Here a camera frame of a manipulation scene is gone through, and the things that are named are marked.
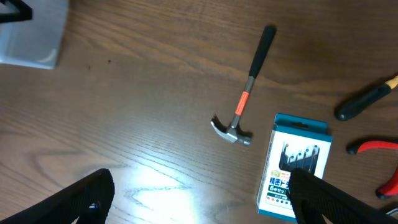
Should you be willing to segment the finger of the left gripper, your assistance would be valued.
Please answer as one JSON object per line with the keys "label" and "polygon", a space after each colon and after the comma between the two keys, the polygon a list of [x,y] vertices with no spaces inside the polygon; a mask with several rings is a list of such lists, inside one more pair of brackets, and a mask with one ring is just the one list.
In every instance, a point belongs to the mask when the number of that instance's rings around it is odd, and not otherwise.
{"label": "finger of the left gripper", "polygon": [[32,20],[32,8],[22,0],[1,0],[7,10],[1,12],[1,23]]}

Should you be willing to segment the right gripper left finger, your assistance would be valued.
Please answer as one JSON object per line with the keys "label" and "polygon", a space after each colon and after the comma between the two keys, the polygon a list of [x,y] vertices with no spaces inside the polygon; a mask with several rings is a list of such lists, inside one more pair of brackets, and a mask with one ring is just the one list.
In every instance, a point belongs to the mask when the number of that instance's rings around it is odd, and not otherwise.
{"label": "right gripper left finger", "polygon": [[109,170],[99,169],[45,200],[1,220],[2,224],[106,222],[115,194]]}

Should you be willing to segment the small claw hammer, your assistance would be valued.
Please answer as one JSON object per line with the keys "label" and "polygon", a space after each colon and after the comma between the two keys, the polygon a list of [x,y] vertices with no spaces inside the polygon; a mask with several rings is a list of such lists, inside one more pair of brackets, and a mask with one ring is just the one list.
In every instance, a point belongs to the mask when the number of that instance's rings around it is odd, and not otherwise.
{"label": "small claw hammer", "polygon": [[230,143],[242,144],[244,146],[248,146],[251,143],[252,133],[242,131],[239,127],[239,121],[243,115],[249,95],[254,86],[254,82],[259,72],[261,71],[262,65],[265,61],[265,58],[267,57],[268,51],[274,40],[276,32],[277,27],[274,24],[269,24],[265,26],[259,40],[256,52],[254,54],[251,67],[249,69],[247,82],[239,98],[239,102],[235,109],[234,116],[229,125],[223,125],[218,119],[217,115],[214,115],[210,121],[211,126],[218,134],[218,136]]}

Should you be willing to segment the clear plastic container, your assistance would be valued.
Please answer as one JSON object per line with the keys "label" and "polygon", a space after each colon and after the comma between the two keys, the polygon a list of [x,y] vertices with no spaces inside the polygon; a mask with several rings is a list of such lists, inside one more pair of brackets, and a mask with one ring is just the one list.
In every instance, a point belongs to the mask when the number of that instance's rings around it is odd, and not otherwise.
{"label": "clear plastic container", "polygon": [[[69,0],[22,0],[32,20],[1,23],[1,63],[53,69],[60,53]],[[7,10],[1,5],[1,12]]]}

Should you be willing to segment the red handled pliers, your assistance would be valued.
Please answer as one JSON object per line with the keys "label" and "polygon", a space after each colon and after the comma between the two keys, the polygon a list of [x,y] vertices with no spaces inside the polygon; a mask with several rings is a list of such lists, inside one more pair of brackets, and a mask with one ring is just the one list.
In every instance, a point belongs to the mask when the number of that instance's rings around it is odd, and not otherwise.
{"label": "red handled pliers", "polygon": [[346,145],[347,154],[368,162],[369,176],[378,178],[384,176],[383,183],[374,191],[375,196],[381,200],[387,200],[397,196],[397,165],[382,165],[382,162],[395,163],[397,153],[397,140],[387,137],[366,137],[349,142]]}

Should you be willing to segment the blue white screwdriver set box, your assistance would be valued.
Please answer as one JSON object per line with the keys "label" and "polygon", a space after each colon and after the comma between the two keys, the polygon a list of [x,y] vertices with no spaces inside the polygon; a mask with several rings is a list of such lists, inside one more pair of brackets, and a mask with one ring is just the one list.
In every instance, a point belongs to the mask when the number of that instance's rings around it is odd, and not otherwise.
{"label": "blue white screwdriver set box", "polygon": [[257,195],[257,212],[295,222],[288,198],[291,171],[300,168],[322,178],[333,137],[324,121],[278,113]]}

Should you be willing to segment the black handled screwdriver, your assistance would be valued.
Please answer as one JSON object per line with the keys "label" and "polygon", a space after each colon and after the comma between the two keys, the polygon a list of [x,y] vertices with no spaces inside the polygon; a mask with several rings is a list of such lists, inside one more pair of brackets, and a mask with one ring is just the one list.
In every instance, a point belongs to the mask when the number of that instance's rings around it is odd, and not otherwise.
{"label": "black handled screwdriver", "polygon": [[362,113],[367,107],[384,98],[397,87],[397,75],[374,85],[371,88],[357,92],[340,103],[334,110],[334,116],[339,121],[347,121]]}

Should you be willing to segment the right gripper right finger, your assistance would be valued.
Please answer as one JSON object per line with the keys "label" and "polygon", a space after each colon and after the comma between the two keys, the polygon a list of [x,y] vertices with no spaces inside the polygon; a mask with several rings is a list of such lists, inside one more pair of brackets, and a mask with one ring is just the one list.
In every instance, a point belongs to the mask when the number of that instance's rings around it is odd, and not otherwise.
{"label": "right gripper right finger", "polygon": [[288,198],[298,224],[397,224],[397,219],[303,169],[290,173]]}

